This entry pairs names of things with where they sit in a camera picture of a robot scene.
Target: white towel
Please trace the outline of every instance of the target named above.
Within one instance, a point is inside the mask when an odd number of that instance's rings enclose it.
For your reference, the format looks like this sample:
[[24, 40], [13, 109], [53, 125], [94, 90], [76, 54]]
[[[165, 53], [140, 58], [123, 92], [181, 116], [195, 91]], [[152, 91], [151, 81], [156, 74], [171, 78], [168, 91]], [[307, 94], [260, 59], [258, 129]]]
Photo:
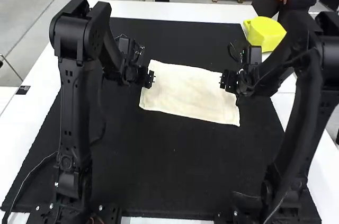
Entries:
[[221, 73], [151, 60], [151, 89], [142, 88], [139, 106], [221, 124], [240, 126], [236, 96], [220, 88]]

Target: metal bracket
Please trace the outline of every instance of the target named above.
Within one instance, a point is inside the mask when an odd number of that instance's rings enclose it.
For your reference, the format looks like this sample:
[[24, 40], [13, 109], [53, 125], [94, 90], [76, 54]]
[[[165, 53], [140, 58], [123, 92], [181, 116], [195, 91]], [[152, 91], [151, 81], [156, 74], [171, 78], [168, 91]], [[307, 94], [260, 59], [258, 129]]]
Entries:
[[[105, 224], [121, 224], [122, 210], [115, 204], [98, 205], [94, 209], [91, 218], [95, 224], [102, 222]], [[69, 224], [63, 222], [62, 219], [56, 220], [57, 214], [59, 215], [61, 212], [59, 210], [58, 206], [53, 204], [39, 205], [32, 210], [27, 224]]]

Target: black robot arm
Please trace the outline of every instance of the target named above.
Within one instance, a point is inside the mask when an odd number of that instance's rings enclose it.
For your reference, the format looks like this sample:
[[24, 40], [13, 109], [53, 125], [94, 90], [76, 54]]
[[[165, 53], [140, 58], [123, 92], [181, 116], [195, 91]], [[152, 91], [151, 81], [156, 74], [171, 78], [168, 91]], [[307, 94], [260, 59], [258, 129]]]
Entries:
[[150, 88], [153, 71], [142, 66], [143, 46], [109, 27], [111, 6], [71, 0], [51, 21], [49, 36], [61, 77], [60, 145], [55, 165], [56, 219], [85, 224], [91, 217], [92, 158], [87, 89], [100, 61], [103, 76], [119, 85]]
[[[242, 98], [272, 96], [293, 71], [298, 77], [284, 140], [267, 167], [261, 197], [234, 192], [234, 223], [302, 220], [310, 164], [339, 103], [339, 16], [322, 12], [314, 21], [308, 13], [292, 13], [288, 22], [287, 35], [266, 61], [261, 63], [260, 47], [248, 46], [240, 53], [241, 70], [222, 75], [221, 88], [237, 95], [240, 108]], [[255, 200], [260, 206], [248, 207]]]

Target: cable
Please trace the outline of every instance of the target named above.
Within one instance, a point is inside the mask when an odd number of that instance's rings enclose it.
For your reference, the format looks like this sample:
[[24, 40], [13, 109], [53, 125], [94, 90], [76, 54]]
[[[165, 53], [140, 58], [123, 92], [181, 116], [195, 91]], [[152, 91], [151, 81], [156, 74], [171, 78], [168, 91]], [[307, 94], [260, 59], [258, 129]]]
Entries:
[[99, 216], [97, 216], [97, 219], [100, 221], [101, 224], [105, 224], [105, 222]]
[[232, 59], [233, 59], [235, 62], [240, 62], [239, 59], [237, 59], [237, 58], [235, 57], [235, 55], [232, 53], [231, 48], [233, 48], [234, 51], [237, 51], [236, 48], [234, 47], [234, 45], [233, 45], [232, 42], [229, 43], [229, 45], [228, 45], [227, 48], [228, 48], [228, 53], [229, 53], [229, 55], [232, 57]]
[[272, 216], [276, 213], [276, 211], [279, 209], [279, 207], [281, 206], [282, 202], [286, 198], [287, 193], [288, 193], [288, 191], [286, 191], [285, 196], [282, 197], [282, 199], [280, 200], [279, 204], [276, 206], [276, 208], [274, 208], [274, 210], [270, 213], [270, 215], [268, 215], [268, 217], [266, 218], [266, 220], [264, 221], [263, 224], [266, 224], [272, 218]]
[[58, 152], [55, 151], [54, 153], [46, 156], [37, 166], [35, 166], [26, 176], [26, 178], [23, 180], [22, 184], [20, 185], [20, 188], [12, 202], [12, 205], [8, 211], [5, 212], [4, 217], [2, 218], [2, 224], [8, 224], [8, 218], [17, 202], [17, 200], [20, 197], [21, 194], [21, 189], [25, 186], [26, 182], [30, 179], [31, 175], [35, 172], [38, 171], [45, 163], [49, 162], [50, 160], [54, 159], [57, 156]]
[[102, 126], [101, 126], [101, 131], [100, 131], [99, 136], [91, 139], [91, 141], [90, 141], [91, 145], [95, 144], [97, 141], [100, 141], [104, 137], [105, 132], [106, 132], [107, 120], [106, 120], [106, 116], [105, 116], [105, 113], [103, 111], [103, 106], [102, 106], [102, 102], [101, 102], [101, 99], [102, 99], [101, 95], [102, 95], [102, 89], [103, 89], [103, 85], [104, 85], [104, 79], [105, 79], [105, 76], [104, 76], [104, 74], [102, 74], [100, 84], [99, 84], [99, 87], [98, 87], [98, 90], [97, 90], [97, 105], [98, 105], [99, 111], [100, 111]]
[[57, 211], [57, 214], [55, 216], [53, 224], [57, 224], [57, 221], [58, 221], [58, 218], [59, 218], [59, 214], [60, 214], [60, 206], [58, 206], [58, 211]]

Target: black cable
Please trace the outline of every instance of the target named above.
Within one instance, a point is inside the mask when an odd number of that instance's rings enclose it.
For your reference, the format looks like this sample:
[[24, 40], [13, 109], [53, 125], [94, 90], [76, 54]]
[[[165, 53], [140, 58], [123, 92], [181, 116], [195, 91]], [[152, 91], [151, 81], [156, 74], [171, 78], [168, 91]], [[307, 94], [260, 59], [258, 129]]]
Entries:
[[59, 218], [59, 214], [60, 214], [60, 206], [58, 206], [58, 210], [57, 210], [57, 214], [55, 215], [55, 219], [53, 224], [57, 224], [58, 218]]
[[101, 101], [101, 99], [102, 99], [102, 89], [103, 89], [103, 85], [104, 85], [104, 79], [105, 79], [105, 76], [104, 76], [104, 74], [102, 74], [101, 80], [100, 80], [100, 84], [99, 84], [99, 87], [98, 87], [98, 90], [97, 90], [97, 105], [99, 107], [99, 112], [100, 112], [100, 117], [101, 117], [101, 121], [102, 121], [102, 126], [101, 126], [101, 131], [100, 131], [99, 136], [91, 139], [91, 141], [90, 141], [91, 145], [93, 145], [96, 142], [100, 141], [104, 137], [105, 132], [106, 132], [107, 120], [106, 120], [106, 115], [104, 113], [103, 106], [102, 106], [102, 101]]
[[4, 217], [2, 218], [2, 224], [8, 224], [8, 218], [10, 217], [11, 212], [13, 211], [13, 208], [15, 206], [15, 204], [17, 203], [18, 199], [20, 198], [20, 194], [22, 192], [22, 188], [26, 185], [26, 183], [30, 180], [32, 174], [34, 174], [35, 172], [37, 172], [45, 163], [55, 159], [55, 157], [57, 156], [58, 152], [55, 151], [54, 153], [46, 156], [37, 166], [35, 166], [26, 176], [26, 178], [23, 180], [13, 202], [12, 205], [10, 207], [10, 209], [8, 211], [5, 212]]
[[232, 59], [233, 59], [235, 62], [240, 63], [240, 60], [239, 60], [238, 58], [235, 57], [235, 55], [233, 54], [233, 52], [232, 52], [232, 50], [231, 50], [231, 48], [233, 48], [235, 52], [237, 51], [236, 48], [234, 47], [234, 45], [233, 45], [232, 42], [229, 43], [229, 45], [228, 45], [227, 48], [228, 48], [228, 53], [229, 53], [229, 55], [232, 57]]

